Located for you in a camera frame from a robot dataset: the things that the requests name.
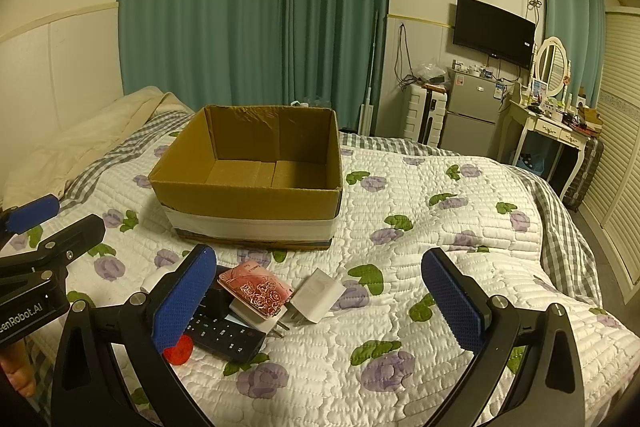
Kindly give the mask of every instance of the quilted bedspread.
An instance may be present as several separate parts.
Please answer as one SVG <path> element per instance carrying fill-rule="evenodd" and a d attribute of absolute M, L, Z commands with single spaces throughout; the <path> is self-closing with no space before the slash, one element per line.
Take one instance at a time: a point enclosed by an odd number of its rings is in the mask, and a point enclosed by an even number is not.
<path fill-rule="evenodd" d="M 146 175 L 174 139 L 104 171 L 89 197 L 17 236 L 4 253 L 26 251 L 94 213 L 104 242 L 69 266 L 69 298 L 116 305 L 143 279 L 180 263 L 193 245 L 172 231 Z M 474 156 L 406 156 L 342 149 L 340 226 L 328 251 L 285 252 L 216 247 L 218 262 L 255 259 L 297 287 L 316 268 L 345 292 L 317 325 L 268 337 L 251 364 L 238 367 L 194 348 L 175 367 L 197 404 L 224 426 L 421 426 L 472 358 L 447 327 L 420 277 L 422 254 L 439 246 L 484 291 L 517 307 L 568 310 L 580 353 L 587 418 L 640 364 L 640 339 L 604 310 L 561 294 L 540 265 L 543 227 L 530 192 L 513 171 Z M 54 359 L 63 317 L 31 335 Z M 154 417 L 122 346 L 116 354 L 141 413 Z M 519 350 L 481 415 L 498 412 Z"/>

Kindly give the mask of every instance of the gray mini fridge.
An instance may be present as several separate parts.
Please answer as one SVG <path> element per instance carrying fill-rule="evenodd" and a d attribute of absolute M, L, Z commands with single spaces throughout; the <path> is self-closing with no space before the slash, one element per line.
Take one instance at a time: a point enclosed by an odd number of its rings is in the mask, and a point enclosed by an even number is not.
<path fill-rule="evenodd" d="M 451 69 L 449 74 L 453 86 L 440 148 L 468 156 L 487 156 L 502 103 L 502 85 Z"/>

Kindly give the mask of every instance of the beige blanket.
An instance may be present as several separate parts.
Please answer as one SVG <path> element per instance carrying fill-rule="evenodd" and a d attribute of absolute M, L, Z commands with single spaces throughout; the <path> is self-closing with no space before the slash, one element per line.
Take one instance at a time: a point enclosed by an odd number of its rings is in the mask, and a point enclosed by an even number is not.
<path fill-rule="evenodd" d="M 2 206 L 20 206 L 46 194 L 61 198 L 68 182 L 142 127 L 156 109 L 193 112 L 173 93 L 162 93 L 157 87 L 123 96 L 93 118 L 39 145 L 10 172 Z"/>

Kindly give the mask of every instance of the television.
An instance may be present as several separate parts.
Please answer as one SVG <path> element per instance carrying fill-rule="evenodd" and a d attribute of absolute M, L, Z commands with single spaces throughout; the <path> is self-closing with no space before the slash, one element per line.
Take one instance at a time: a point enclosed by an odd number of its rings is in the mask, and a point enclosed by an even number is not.
<path fill-rule="evenodd" d="M 536 25 L 477 0 L 458 0 L 453 43 L 529 69 Z"/>

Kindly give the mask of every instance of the human hand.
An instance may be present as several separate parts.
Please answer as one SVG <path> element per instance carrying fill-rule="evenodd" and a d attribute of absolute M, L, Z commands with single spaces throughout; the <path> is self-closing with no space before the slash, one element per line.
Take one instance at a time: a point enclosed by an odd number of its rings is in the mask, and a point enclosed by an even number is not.
<path fill-rule="evenodd" d="M 18 393 L 25 398 L 34 395 L 36 381 L 24 341 L 0 349 L 0 367 Z"/>

